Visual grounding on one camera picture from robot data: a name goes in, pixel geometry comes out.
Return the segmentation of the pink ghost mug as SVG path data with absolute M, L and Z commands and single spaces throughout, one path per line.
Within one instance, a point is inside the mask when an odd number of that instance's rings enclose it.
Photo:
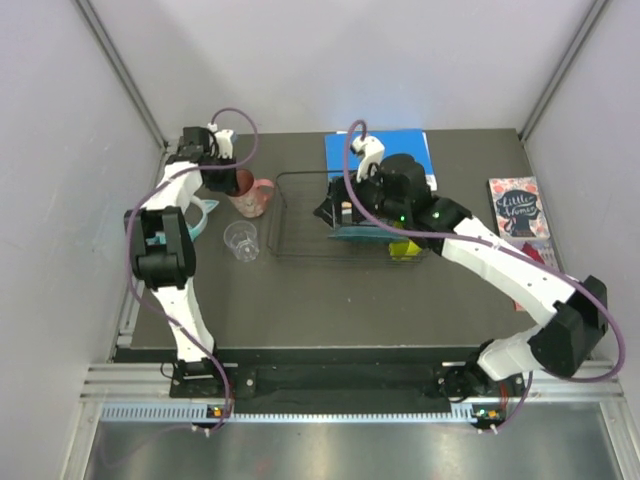
M 236 171 L 238 189 L 228 194 L 231 204 L 245 218 L 262 216 L 274 194 L 274 183 L 269 179 L 256 179 L 248 169 Z

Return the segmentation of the black wire dish rack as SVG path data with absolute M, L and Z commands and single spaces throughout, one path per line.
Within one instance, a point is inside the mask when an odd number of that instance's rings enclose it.
M 267 246 L 277 258 L 296 261 L 338 261 L 366 264 L 418 264 L 390 258 L 388 245 L 328 238 L 333 230 L 313 215 L 327 195 L 329 171 L 290 171 L 275 180 Z

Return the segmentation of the teal scalloped plate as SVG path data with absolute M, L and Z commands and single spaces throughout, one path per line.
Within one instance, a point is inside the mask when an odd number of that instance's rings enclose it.
M 404 236 L 372 225 L 341 226 L 328 234 L 329 239 L 350 242 L 395 243 L 405 239 Z

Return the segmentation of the clear plastic cup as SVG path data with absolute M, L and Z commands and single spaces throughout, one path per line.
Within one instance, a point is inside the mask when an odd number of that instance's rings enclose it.
M 223 240 L 239 261 L 250 262 L 256 260 L 259 255 L 258 231 L 249 221 L 239 220 L 231 223 L 223 233 Z

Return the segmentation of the lime green bowl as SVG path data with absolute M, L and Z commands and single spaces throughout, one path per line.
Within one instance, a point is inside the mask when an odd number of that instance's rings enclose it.
M 409 239 L 390 243 L 388 251 L 390 258 L 398 262 L 419 262 L 424 256 L 423 249 Z

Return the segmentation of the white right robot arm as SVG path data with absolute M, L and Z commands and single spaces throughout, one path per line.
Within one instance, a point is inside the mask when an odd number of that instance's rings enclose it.
M 422 249 L 459 264 L 520 304 L 535 327 L 483 343 L 451 376 L 487 396 L 513 375 L 544 370 L 571 378 L 608 330 L 601 309 L 607 289 L 594 276 L 564 279 L 497 237 L 468 209 L 434 194 L 423 167 L 396 154 L 347 176 L 333 178 L 316 217 L 331 227 L 343 223 L 352 198 L 354 223 L 371 217 L 403 228 Z

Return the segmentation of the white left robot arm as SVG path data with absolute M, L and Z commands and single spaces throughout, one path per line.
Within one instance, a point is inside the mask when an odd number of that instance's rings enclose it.
M 131 271 L 170 317 L 177 359 L 186 364 L 206 361 L 215 342 L 195 295 L 196 252 L 185 213 L 201 187 L 239 190 L 233 141 L 232 130 L 214 123 L 184 128 L 158 185 L 138 211 L 125 214 Z

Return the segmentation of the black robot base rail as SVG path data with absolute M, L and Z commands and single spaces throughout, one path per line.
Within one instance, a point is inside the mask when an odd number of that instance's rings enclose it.
M 469 347 L 223 348 L 213 365 L 171 358 L 173 398 L 222 399 L 238 414 L 365 415 L 445 413 L 460 398 L 492 403 L 524 391 L 522 376 L 479 389 L 463 383 Z

